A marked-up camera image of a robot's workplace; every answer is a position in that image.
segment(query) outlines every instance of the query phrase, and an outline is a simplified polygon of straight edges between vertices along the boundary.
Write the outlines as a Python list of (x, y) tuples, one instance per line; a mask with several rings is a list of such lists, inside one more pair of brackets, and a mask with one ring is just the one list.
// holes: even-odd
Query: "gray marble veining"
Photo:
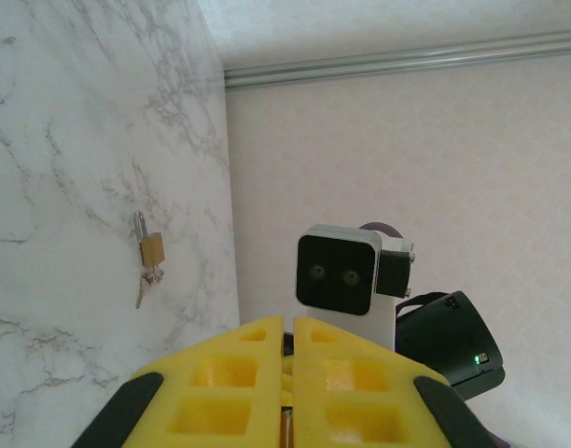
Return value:
[[(132, 214), (166, 272), (134, 305)], [(239, 323), (223, 71), (194, 0), (0, 0), (0, 448), (68, 446)]]

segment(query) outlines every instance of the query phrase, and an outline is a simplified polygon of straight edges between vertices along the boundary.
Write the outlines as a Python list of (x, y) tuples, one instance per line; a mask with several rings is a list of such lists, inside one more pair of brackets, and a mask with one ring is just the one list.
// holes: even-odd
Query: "ceiling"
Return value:
[(199, 0), (226, 68), (571, 30), (571, 0)]

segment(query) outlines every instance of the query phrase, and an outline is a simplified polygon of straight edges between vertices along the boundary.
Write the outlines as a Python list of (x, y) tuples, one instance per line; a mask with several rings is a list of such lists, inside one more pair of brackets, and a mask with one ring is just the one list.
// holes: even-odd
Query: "metal rail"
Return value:
[(571, 31), (225, 71), (226, 89), (571, 54)]

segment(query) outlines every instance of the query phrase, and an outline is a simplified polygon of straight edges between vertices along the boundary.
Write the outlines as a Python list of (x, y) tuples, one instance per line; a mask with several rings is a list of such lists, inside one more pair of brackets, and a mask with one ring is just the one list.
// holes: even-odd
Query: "padlock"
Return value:
[(147, 233), (145, 216), (140, 211), (134, 213), (134, 229), (136, 230), (136, 239), (140, 243), (143, 265), (147, 268), (159, 266), (165, 260), (161, 234), (156, 232), (149, 235)]

